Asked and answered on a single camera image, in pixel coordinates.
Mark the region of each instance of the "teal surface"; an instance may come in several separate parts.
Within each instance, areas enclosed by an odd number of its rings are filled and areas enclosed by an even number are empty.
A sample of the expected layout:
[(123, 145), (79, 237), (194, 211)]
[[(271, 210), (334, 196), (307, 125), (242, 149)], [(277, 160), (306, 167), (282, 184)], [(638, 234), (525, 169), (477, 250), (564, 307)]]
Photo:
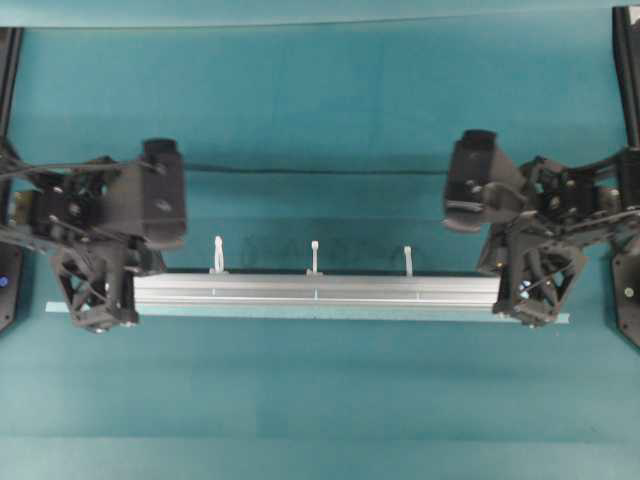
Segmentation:
[(4, 0), (0, 25), (23, 27), (210, 27), (370, 22), (585, 8), (611, 0)]
[[(173, 136), (189, 163), (447, 166), (466, 128), (522, 163), (620, 148), (603, 10), (377, 24), (29, 30), (10, 136), (25, 160), (128, 159)], [(171, 267), (471, 271), (444, 177), (191, 173)], [(92, 336), (45, 314), (31, 257), (0, 338), (0, 478), (640, 476), (640, 356), (615, 331), (605, 249), (571, 324), (147, 317)]]

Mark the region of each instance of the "bolt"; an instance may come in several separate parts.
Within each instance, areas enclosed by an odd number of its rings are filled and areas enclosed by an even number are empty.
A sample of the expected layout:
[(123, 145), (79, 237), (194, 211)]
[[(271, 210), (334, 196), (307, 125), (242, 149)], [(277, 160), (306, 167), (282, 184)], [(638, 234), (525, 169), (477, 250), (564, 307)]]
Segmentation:
[(163, 212), (171, 211), (171, 204), (162, 198), (157, 198), (155, 202), (156, 207)]
[(82, 209), (80, 208), (80, 205), (78, 205), (75, 202), (72, 202), (69, 204), (69, 213), (74, 217), (78, 217), (82, 213)]

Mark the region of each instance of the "wire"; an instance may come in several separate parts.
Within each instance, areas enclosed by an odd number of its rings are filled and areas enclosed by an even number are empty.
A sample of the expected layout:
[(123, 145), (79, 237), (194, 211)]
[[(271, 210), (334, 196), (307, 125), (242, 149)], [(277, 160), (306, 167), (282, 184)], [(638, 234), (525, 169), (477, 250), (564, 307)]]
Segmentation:
[(222, 165), (186, 164), (189, 172), (239, 175), (446, 175), (447, 170), (317, 170), (295, 168), (238, 168)]
[(122, 170), (126, 163), (106, 163), (106, 164), (88, 164), (88, 163), (47, 163), (44, 165), (32, 165), (30, 167), (19, 168), (12, 172), (0, 174), (0, 180), (8, 180), (13, 177), (26, 175), (29, 173), (47, 172), (49, 170), (81, 170), (85, 172), (96, 172), (105, 170)]
[[(0, 181), (30, 173), (47, 172), (49, 170), (78, 170), (83, 172), (100, 172), (109, 170), (121, 170), (127, 163), (47, 163), (44, 165), (32, 165), (25, 168), (1, 173)], [(236, 175), (422, 175), (435, 176), (446, 175), (447, 170), (319, 170), (319, 169), (294, 169), (294, 168), (238, 168), (222, 165), (185, 164), (185, 170), (189, 172), (207, 172)]]

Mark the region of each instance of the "black bracket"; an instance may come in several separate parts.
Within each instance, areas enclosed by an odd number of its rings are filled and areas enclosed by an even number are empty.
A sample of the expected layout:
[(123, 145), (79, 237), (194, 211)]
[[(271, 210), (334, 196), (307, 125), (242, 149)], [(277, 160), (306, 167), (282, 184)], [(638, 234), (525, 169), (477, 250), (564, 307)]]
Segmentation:
[(640, 255), (619, 253), (611, 261), (618, 328), (640, 345)]
[[(640, 7), (613, 8), (613, 53), (629, 146), (640, 148)], [(611, 261), (620, 332), (640, 346), (640, 252), (619, 251)]]
[[(18, 69), (22, 29), (0, 28), (0, 136), (6, 137), (11, 117), (13, 86)], [(11, 180), (0, 181), (0, 225), (7, 224), (5, 212)], [(15, 317), (23, 253), (20, 247), (0, 243), (0, 331)]]

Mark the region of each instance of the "metal bar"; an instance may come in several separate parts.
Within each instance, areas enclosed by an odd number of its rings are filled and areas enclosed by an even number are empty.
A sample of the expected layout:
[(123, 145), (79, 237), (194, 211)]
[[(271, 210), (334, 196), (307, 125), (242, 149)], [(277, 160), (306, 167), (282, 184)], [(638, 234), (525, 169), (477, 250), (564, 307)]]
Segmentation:
[(638, 7), (614, 7), (613, 53), (620, 86), (627, 141), (640, 146), (640, 29), (635, 26)]
[(21, 28), (0, 28), (0, 136), (3, 137), (9, 131), (21, 40)]
[[(0, 137), (6, 137), (9, 131), (21, 39), (21, 28), (0, 28)], [(0, 158), (0, 171), (4, 162), (6, 159)], [(11, 180), (0, 181), (0, 226), (7, 224), (10, 192)], [(0, 243), (0, 331), (15, 318), (22, 262), (20, 247)]]
[(388, 305), (488, 309), (499, 279), (338, 275), (163, 274), (136, 278), (137, 303)]
[(168, 273), (136, 278), (135, 297), (154, 316), (518, 322), (491, 313), (498, 287), (488, 277)]

